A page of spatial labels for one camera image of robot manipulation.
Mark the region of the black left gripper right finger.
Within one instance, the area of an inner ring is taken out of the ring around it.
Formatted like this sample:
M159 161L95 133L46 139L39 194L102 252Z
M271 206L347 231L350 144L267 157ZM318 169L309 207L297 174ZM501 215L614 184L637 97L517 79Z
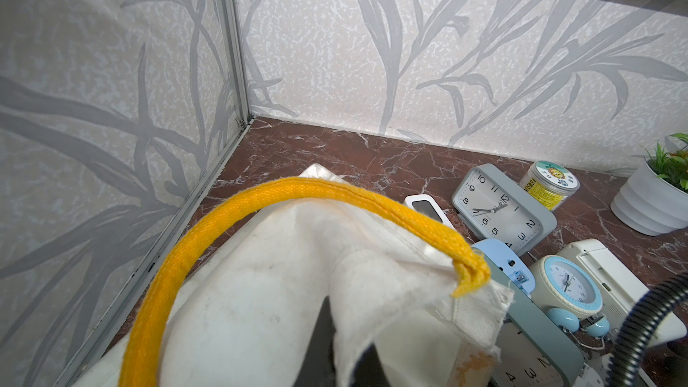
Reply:
M375 345L361 355L351 377L352 387L390 387Z

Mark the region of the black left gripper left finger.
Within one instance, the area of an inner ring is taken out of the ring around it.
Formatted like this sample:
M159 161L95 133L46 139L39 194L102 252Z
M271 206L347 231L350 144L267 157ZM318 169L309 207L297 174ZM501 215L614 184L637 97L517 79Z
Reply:
M322 301L306 354L293 384L294 387L324 387L336 385L333 341L336 328L331 315L330 298Z

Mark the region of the white canvas bag yellow handles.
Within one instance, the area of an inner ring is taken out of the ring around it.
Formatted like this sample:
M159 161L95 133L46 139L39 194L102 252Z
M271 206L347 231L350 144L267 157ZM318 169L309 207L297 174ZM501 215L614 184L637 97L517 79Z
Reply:
M335 386L351 386L370 345L391 386L486 385L514 293L489 275L456 296L458 258L372 211L315 199L245 216L213 260L188 271L162 332L155 386L293 386L326 297ZM125 386L133 329L79 385Z

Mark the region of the grey square alarm clock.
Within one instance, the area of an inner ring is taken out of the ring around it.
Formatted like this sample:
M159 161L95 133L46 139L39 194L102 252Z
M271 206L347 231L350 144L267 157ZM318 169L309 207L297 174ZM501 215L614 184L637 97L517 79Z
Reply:
M498 335L501 361L494 386L573 386L584 366L582 352L494 263L492 279L514 293Z
M550 235L555 215L493 164L472 168L451 198L464 224L522 256Z

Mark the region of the white timer orange buttons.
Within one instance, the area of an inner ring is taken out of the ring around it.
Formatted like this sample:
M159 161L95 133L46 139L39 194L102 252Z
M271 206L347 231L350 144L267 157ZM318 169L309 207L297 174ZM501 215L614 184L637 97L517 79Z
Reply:
M453 224L431 195L409 195L404 199L403 204L413 211L419 212L453 229Z

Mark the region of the light blue square clock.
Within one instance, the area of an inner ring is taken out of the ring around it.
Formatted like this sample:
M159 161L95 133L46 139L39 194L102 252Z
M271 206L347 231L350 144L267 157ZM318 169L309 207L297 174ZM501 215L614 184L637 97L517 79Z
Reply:
M536 288L534 275L509 245L489 238L473 244L472 248L482 252L517 288L531 297Z

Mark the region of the blue round alarm clock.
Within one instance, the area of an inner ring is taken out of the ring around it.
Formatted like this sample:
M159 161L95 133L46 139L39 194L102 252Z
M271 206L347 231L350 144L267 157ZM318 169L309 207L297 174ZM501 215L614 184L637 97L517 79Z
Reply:
M602 314L603 298L587 272L559 256L545 256L530 266L535 280L532 302L565 333L584 331L603 339L611 331Z

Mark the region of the white rectangular alarm clock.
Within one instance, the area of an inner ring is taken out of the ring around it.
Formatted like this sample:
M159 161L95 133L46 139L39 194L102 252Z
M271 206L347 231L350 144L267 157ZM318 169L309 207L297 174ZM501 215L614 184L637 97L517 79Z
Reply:
M596 283L603 301L601 313L609 320L609 337L615 340L648 287L596 239L573 242L558 255L578 265Z

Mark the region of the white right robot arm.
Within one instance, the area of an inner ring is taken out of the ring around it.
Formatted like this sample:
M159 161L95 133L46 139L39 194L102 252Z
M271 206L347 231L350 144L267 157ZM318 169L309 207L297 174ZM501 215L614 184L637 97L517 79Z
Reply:
M650 338L677 306L687 301L687 272L663 281L634 305L617 335L607 386L634 386Z

